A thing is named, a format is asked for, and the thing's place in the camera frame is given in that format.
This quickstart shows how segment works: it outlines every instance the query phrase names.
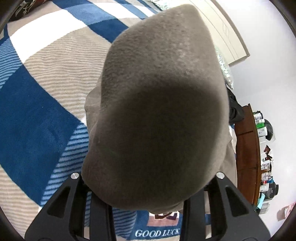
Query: black plastic bracket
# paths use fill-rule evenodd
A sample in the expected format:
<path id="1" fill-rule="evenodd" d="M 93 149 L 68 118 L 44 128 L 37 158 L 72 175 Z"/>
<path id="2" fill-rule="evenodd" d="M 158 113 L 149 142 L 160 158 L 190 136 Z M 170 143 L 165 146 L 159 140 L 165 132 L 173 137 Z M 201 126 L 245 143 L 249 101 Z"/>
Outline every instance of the black plastic bracket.
<path id="1" fill-rule="evenodd" d="M 86 241 L 84 214 L 90 189 L 72 174 L 41 209 L 25 234 L 26 241 Z M 91 196 L 90 241 L 116 241 L 112 207 Z"/>
<path id="2" fill-rule="evenodd" d="M 204 191 L 208 192 L 212 237 L 207 241 L 268 241 L 270 233 L 253 206 L 221 172 L 184 202 L 180 241 L 205 239 Z"/>
<path id="3" fill-rule="evenodd" d="M 73 173 L 41 209 L 28 228 L 25 240 L 88 240 L 84 238 L 84 214 L 89 191 L 91 190 L 83 183 L 80 173 Z M 202 190 L 184 202 L 180 241 L 206 240 L 204 191 L 208 192 L 211 212 L 212 237 L 207 241 L 270 239 L 268 229 L 253 206 L 219 172 Z M 116 241 L 112 207 L 93 193 L 90 210 L 90 241 Z M 6 237 L 21 241 L 22 238 L 16 235 L 16 231 L 7 222 L 8 220 L 3 222 Z"/>

